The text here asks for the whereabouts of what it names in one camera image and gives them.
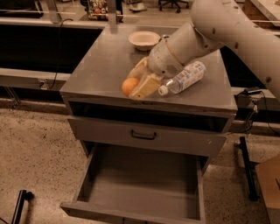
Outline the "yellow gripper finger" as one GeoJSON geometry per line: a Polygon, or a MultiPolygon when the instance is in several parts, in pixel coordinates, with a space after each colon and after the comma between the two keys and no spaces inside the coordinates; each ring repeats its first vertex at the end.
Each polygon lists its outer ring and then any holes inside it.
{"type": "Polygon", "coordinates": [[[152,95],[162,84],[163,76],[156,75],[154,73],[145,75],[140,83],[129,94],[129,98],[141,101],[144,98],[152,95]]]}
{"type": "Polygon", "coordinates": [[[150,70],[147,67],[147,57],[142,58],[135,67],[129,72],[128,78],[136,78],[141,80],[143,76],[147,75],[150,70]]]}

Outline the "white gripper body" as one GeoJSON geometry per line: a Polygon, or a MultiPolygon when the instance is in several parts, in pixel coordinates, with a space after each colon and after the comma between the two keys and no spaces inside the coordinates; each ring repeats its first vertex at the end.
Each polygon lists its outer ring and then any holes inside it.
{"type": "Polygon", "coordinates": [[[152,48],[147,59],[147,66],[154,74],[165,78],[174,77],[184,68],[184,64],[172,50],[167,38],[163,38],[152,48]]]}

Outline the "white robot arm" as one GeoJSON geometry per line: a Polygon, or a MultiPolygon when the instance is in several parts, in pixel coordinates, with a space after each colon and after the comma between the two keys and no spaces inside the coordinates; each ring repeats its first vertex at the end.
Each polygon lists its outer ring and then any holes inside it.
{"type": "Polygon", "coordinates": [[[142,100],[183,68],[223,46],[228,47],[256,78],[280,100],[280,39],[254,24],[235,0],[196,0],[189,23],[162,37],[129,73],[139,79],[129,97],[142,100]]]}

